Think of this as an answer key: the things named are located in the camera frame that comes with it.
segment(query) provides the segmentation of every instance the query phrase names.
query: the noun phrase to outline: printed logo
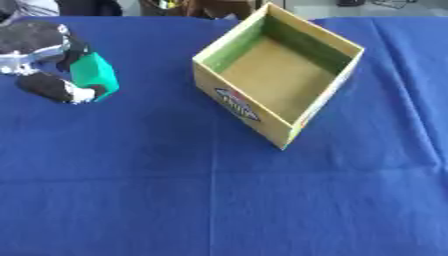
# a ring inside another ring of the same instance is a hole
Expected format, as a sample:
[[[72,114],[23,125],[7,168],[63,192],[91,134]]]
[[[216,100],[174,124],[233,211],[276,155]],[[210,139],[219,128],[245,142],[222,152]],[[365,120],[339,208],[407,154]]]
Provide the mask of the printed logo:
[[[258,118],[258,116],[249,107],[249,105],[244,102],[238,92],[221,88],[215,88],[215,90],[224,101],[224,104],[227,105],[232,110],[232,112],[241,117],[260,121],[260,118]]]

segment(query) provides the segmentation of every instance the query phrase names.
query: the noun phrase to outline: cardboard box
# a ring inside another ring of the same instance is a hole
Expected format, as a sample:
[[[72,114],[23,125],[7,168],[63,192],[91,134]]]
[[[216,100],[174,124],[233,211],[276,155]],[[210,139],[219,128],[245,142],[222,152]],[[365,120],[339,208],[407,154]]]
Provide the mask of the cardboard box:
[[[364,49],[268,3],[193,58],[196,85],[284,149]]]

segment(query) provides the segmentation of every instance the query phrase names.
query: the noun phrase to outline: green block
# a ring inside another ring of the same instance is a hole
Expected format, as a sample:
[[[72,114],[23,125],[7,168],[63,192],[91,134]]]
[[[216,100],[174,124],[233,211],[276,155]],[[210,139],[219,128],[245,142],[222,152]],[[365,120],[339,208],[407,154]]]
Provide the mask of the green block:
[[[97,53],[83,56],[70,65],[70,73],[73,83],[80,88],[95,84],[106,88],[106,93],[98,97],[96,101],[106,98],[118,91],[120,87],[112,66]]]

